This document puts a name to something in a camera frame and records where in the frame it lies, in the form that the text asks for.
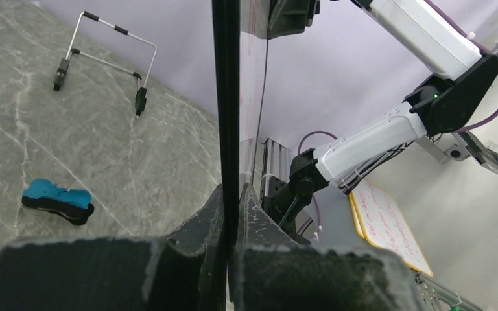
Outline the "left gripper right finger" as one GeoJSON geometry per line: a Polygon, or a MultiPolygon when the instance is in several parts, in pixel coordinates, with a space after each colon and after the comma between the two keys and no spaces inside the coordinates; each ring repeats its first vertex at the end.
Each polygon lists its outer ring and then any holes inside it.
{"type": "Polygon", "coordinates": [[[414,277],[395,253],[301,245],[262,210],[246,184],[231,268],[236,310],[422,310],[414,277]]]}

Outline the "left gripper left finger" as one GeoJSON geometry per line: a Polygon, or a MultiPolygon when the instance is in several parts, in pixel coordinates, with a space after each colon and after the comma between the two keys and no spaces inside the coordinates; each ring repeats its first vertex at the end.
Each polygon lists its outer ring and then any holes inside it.
{"type": "Polygon", "coordinates": [[[222,187],[166,236],[23,238],[0,251],[0,310],[223,310],[222,187]]]}

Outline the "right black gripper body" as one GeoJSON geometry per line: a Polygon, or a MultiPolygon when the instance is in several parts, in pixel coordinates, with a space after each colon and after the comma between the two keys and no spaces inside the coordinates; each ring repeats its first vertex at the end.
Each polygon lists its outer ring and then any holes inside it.
{"type": "Polygon", "coordinates": [[[270,4],[268,40],[303,33],[320,13],[320,0],[274,0],[270,4]]]}

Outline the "black framed whiteboard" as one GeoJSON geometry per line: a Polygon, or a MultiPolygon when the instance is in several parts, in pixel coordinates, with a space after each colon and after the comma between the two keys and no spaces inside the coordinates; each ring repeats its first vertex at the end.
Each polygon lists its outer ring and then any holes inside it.
{"type": "Polygon", "coordinates": [[[270,1],[212,1],[224,239],[237,242],[242,191],[254,180],[270,1]]]}

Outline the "blue whiteboard eraser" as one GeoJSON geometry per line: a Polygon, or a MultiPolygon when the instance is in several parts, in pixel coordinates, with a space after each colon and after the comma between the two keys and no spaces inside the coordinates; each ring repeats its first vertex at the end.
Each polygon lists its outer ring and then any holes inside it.
{"type": "Polygon", "coordinates": [[[31,181],[21,197],[24,207],[56,214],[77,226],[86,224],[94,213],[91,201],[87,190],[59,187],[42,178],[31,181]]]}

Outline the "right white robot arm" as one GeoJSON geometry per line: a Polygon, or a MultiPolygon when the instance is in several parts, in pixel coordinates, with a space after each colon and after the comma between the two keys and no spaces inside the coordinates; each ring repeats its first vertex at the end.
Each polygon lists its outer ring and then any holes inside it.
{"type": "Polygon", "coordinates": [[[498,56],[431,1],[356,1],[430,71],[429,78],[365,129],[294,157],[287,181],[276,180],[262,208],[288,234],[314,193],[334,183],[351,193],[404,146],[444,133],[468,132],[470,118],[498,76],[498,56]]]}

